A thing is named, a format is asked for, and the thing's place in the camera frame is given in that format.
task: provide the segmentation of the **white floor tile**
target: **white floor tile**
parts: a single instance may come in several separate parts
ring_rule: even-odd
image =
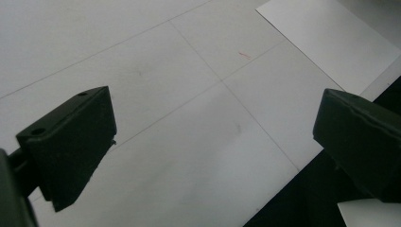
[[[401,204],[377,199],[338,203],[347,227],[398,227],[401,223]]]
[[[0,97],[207,0],[0,3]]]
[[[360,95],[401,51],[333,0],[271,0],[258,11],[346,92]]]
[[[242,226],[298,172],[223,84],[109,153],[46,226]]]
[[[337,0],[401,49],[401,1]]]
[[[299,169],[322,150],[313,125],[323,90],[339,87],[290,42],[224,81]]]
[[[261,1],[215,0],[172,20],[221,79],[284,40],[254,10]]]
[[[18,148],[15,134],[71,96],[109,85],[122,143],[218,82],[170,24],[76,64],[0,99],[0,145]]]

